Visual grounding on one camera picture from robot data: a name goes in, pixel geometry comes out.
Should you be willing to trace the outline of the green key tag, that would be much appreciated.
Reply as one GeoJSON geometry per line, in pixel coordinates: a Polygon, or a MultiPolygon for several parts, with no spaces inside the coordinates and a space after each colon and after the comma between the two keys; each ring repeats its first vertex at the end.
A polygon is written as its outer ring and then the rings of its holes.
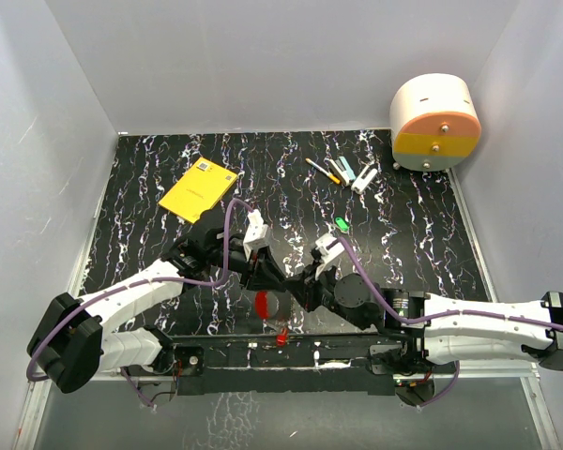
{"type": "Polygon", "coordinates": [[[335,217],[334,222],[341,233],[349,233],[350,226],[343,217],[335,217]]]}

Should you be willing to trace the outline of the red key tag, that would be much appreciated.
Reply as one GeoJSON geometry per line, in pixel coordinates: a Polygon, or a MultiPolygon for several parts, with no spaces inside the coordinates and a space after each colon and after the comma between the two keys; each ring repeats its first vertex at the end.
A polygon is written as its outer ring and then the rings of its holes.
{"type": "Polygon", "coordinates": [[[289,329],[283,328],[280,333],[276,336],[276,345],[278,347],[283,347],[287,344],[287,339],[289,335],[289,329]]]}

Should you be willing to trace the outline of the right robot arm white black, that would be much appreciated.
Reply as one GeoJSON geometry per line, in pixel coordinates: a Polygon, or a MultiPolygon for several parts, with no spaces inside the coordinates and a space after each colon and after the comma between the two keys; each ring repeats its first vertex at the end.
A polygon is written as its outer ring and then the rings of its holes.
{"type": "Polygon", "coordinates": [[[524,360],[563,371],[563,292],[523,303],[458,300],[383,289],[359,273],[308,266],[283,283],[307,311],[324,307],[361,330],[404,342],[401,364],[419,372],[461,360],[524,360]]]}

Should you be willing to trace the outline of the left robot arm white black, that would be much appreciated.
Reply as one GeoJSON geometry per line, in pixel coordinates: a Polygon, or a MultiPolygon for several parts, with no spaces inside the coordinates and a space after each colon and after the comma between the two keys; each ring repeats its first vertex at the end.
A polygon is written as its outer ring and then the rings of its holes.
{"type": "Polygon", "coordinates": [[[252,292],[282,290],[285,274],[267,244],[245,244],[221,229],[187,234],[155,262],[101,292],[57,295],[32,335],[29,380],[52,381],[72,393],[100,372],[138,366],[154,374],[175,370],[174,344],[155,325],[131,332],[118,326],[197,287],[216,288],[238,274],[252,292]]]}

